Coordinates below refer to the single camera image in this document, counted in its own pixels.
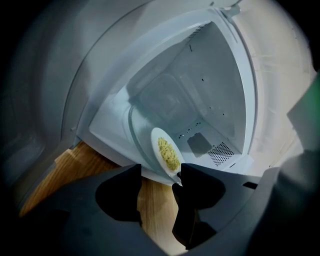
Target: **food on plate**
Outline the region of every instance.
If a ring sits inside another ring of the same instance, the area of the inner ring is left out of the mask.
[[[171,171],[175,171],[180,166],[177,152],[164,138],[158,139],[158,146],[163,160]]]

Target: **white refrigerator wall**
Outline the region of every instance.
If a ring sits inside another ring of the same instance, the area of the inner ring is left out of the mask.
[[[306,37],[278,3],[243,0],[239,6],[241,12],[232,20],[250,53],[256,79],[257,112],[249,153],[254,163],[248,174],[262,176],[282,163],[283,156],[302,151],[287,113],[316,72]]]

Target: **perforated vent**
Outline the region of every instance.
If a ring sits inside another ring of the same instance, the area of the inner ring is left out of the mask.
[[[215,148],[211,149],[208,152],[208,154],[211,157],[211,159],[213,160],[213,162],[215,163],[215,165],[219,166],[224,161],[229,159],[232,155],[234,155],[235,153],[233,153],[230,150],[230,148],[228,148],[227,145],[222,142],[221,144],[219,144]]]

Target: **white plate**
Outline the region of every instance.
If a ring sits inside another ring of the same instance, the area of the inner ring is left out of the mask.
[[[168,174],[171,178],[173,178],[174,180],[179,182],[180,179],[177,176],[177,173],[179,173],[181,171],[181,165],[176,170],[169,169],[166,161],[163,159],[163,157],[160,153],[160,149],[158,146],[158,139],[159,138],[164,138],[169,144],[172,145],[172,148],[175,150],[176,155],[177,155],[181,164],[185,163],[185,160],[184,160],[179,148],[175,144],[175,142],[172,140],[172,138],[164,130],[157,128],[157,127],[152,129],[152,131],[151,131],[151,144],[152,144],[152,149],[153,149],[153,152],[155,154],[156,159],[158,160],[159,164],[164,169],[166,174]]]

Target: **dark object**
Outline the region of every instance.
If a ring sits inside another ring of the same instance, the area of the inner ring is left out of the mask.
[[[319,152],[310,151],[261,179],[183,164],[183,187],[172,187],[179,206],[173,234],[188,256],[311,254],[319,166]],[[34,254],[44,247],[54,255],[165,255],[140,227],[140,187],[138,164],[70,183],[22,218],[22,235],[37,241]]]
[[[32,255],[165,255],[140,227],[140,188],[140,164],[63,186],[21,219]]]

